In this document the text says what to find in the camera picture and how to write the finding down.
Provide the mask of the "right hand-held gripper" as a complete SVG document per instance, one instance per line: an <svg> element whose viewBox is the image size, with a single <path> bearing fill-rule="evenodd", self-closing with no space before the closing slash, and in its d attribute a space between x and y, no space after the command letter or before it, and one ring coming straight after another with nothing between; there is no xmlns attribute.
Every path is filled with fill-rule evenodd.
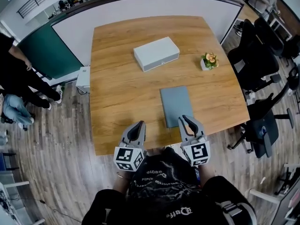
<svg viewBox="0 0 300 225"><path fill-rule="evenodd" d="M184 121L193 132L192 134L188 133ZM210 142L204 136L204 126L202 123L191 116L182 115L182 117L178 118L178 125L183 141L180 148L188 163L191 166L207 164L210 160Z"/></svg>

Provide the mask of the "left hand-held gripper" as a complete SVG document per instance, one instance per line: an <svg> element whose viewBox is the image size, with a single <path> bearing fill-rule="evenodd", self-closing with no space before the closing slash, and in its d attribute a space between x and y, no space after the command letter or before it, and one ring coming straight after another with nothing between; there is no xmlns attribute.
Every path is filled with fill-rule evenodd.
<svg viewBox="0 0 300 225"><path fill-rule="evenodd" d="M145 159L146 123L136 122L127 127L114 150L113 161L119 170L136 172Z"/></svg>

